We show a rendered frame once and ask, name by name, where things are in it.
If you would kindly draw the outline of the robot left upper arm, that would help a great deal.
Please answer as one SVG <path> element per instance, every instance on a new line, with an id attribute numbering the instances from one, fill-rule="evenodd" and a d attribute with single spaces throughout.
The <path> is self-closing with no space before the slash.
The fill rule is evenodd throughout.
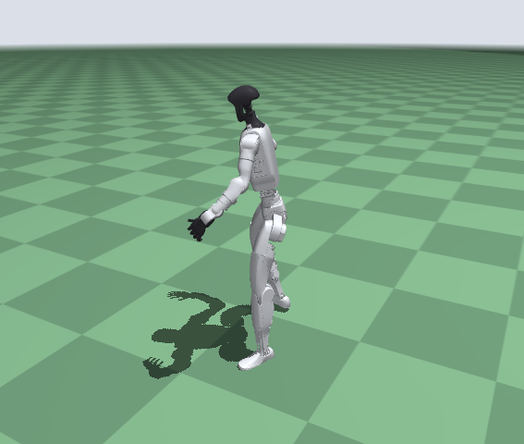
<path id="1" fill-rule="evenodd" d="M 259 135 L 247 134 L 240 141 L 239 159 L 238 159 L 238 172 L 239 172 L 238 178 L 242 179 L 244 182 L 244 188 L 241 194 L 244 193 L 250 185 L 250 177 L 251 177 L 254 159 L 255 159 L 256 154 L 259 152 L 259 149 L 260 149 Z"/>

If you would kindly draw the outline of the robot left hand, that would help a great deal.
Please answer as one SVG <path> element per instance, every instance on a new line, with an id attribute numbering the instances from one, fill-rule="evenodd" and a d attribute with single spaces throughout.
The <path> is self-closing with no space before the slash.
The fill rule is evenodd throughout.
<path id="1" fill-rule="evenodd" d="M 201 215 L 204 212 L 202 212 Z M 202 241 L 201 236 L 204 234 L 205 228 L 208 228 L 214 222 L 214 219 L 213 219 L 207 225 L 205 225 L 202 222 L 202 220 L 200 219 L 200 217 L 201 216 L 195 219 L 188 219 L 188 222 L 192 222 L 192 224 L 188 227 L 188 230 L 191 230 L 190 235 L 193 235 L 193 238 L 197 239 L 197 241 Z"/>

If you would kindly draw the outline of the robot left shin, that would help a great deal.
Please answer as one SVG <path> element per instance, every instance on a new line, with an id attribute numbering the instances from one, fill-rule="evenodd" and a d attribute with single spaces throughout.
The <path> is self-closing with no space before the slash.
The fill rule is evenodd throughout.
<path id="1" fill-rule="evenodd" d="M 251 294 L 251 316 L 257 352 L 261 352 L 260 355 L 263 356 L 268 352 L 269 331 L 274 316 L 274 290 L 272 288 L 265 287 L 259 302 L 257 302 L 256 294 Z"/>

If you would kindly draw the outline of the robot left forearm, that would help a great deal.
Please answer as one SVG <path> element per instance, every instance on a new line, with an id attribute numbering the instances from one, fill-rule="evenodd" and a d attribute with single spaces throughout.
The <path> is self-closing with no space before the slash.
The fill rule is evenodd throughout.
<path id="1" fill-rule="evenodd" d="M 201 215 L 200 219 L 202 222 L 207 225 L 211 220 L 221 217 L 225 210 L 237 202 L 237 198 L 241 194 L 243 188 L 244 182 L 242 179 L 232 179 L 228 188 L 217 200 L 217 203 L 212 204 L 209 210 Z"/>

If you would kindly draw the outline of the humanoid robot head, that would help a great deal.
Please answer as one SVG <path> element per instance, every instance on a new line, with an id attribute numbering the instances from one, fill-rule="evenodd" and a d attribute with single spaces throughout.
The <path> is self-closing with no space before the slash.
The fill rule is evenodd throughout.
<path id="1" fill-rule="evenodd" d="M 236 108 L 238 121 L 242 122 L 245 120 L 246 124 L 250 124 L 253 129 L 263 128 L 265 124 L 263 124 L 255 114 L 244 114 L 243 105 L 249 106 L 251 101 L 259 98 L 259 96 L 260 94 L 257 89 L 249 85 L 239 86 L 227 96 L 227 100 Z M 247 130 L 247 127 L 244 130 Z"/>

